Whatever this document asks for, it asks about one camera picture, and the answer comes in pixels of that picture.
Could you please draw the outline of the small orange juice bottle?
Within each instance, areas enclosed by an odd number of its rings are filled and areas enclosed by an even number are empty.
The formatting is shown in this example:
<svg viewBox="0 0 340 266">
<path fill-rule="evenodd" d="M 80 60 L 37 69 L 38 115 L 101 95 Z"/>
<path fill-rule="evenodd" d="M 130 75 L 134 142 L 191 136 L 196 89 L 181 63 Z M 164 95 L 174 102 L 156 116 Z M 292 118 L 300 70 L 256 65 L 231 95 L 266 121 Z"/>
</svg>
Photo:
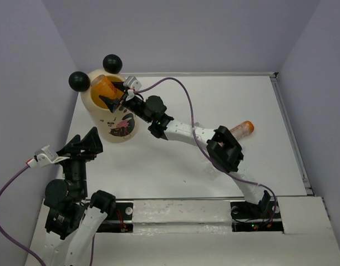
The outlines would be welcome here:
<svg viewBox="0 0 340 266">
<path fill-rule="evenodd" d="M 111 81 L 103 74 L 98 75 L 92 80 L 91 97 L 94 103 L 100 101 L 100 96 L 115 100 L 117 98 L 117 89 Z"/>
</svg>

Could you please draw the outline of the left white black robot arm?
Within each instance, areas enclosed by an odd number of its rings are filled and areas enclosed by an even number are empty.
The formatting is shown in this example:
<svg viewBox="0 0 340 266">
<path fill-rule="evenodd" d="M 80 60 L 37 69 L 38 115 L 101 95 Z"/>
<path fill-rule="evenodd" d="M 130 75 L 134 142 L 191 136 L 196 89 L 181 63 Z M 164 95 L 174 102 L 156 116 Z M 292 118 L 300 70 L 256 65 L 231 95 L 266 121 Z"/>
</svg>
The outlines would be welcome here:
<svg viewBox="0 0 340 266">
<path fill-rule="evenodd" d="M 86 248 L 105 219 L 114 215 L 116 198 L 105 191 L 88 196 L 86 163 L 103 152 L 96 127 L 84 136 L 75 135 L 57 151 L 54 164 L 61 165 L 62 179 L 45 188 L 44 205 L 49 208 L 45 222 L 46 265 L 79 265 Z"/>
</svg>

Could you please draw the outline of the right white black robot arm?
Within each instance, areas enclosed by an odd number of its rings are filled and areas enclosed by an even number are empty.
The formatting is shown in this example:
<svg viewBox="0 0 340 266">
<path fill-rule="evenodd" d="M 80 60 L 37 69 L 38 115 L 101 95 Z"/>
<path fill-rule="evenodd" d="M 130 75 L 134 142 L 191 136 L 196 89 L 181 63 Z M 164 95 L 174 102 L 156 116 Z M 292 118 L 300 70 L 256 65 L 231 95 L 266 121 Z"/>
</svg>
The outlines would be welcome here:
<svg viewBox="0 0 340 266">
<path fill-rule="evenodd" d="M 224 126 L 206 129 L 185 124 L 166 114 L 167 107 L 161 97 L 152 95 L 143 100 L 136 91 L 124 82 L 113 82 L 113 87 L 123 94 L 120 98 L 99 95 L 107 108 L 114 112 L 124 107 L 149 123 L 148 130 L 158 138 L 194 145 L 212 163 L 213 167 L 231 177 L 242 192 L 247 211 L 253 217 L 269 218 L 269 204 L 277 198 L 269 187 L 257 182 L 248 170 L 242 146 L 230 130 Z"/>
</svg>

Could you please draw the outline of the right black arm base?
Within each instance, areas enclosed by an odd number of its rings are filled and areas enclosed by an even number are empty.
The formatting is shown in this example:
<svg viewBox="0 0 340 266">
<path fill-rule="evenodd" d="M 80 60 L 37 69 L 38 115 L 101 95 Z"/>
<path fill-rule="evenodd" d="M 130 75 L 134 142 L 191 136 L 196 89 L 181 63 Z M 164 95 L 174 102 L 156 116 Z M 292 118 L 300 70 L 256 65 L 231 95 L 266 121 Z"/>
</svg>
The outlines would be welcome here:
<svg viewBox="0 0 340 266">
<path fill-rule="evenodd" d="M 284 232 L 279 205 L 270 201 L 264 212 L 246 201 L 230 203 L 233 232 Z"/>
</svg>

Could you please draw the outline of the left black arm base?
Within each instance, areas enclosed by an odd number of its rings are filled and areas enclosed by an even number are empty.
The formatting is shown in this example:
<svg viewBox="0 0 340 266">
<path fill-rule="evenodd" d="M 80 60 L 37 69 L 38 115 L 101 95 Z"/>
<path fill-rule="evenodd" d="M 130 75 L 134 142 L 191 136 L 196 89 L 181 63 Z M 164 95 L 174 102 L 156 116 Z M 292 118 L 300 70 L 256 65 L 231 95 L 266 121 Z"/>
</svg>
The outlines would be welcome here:
<svg viewBox="0 0 340 266">
<path fill-rule="evenodd" d="M 132 233 L 133 210 L 133 202 L 117 201 L 114 212 L 101 223 L 97 233 Z"/>
</svg>

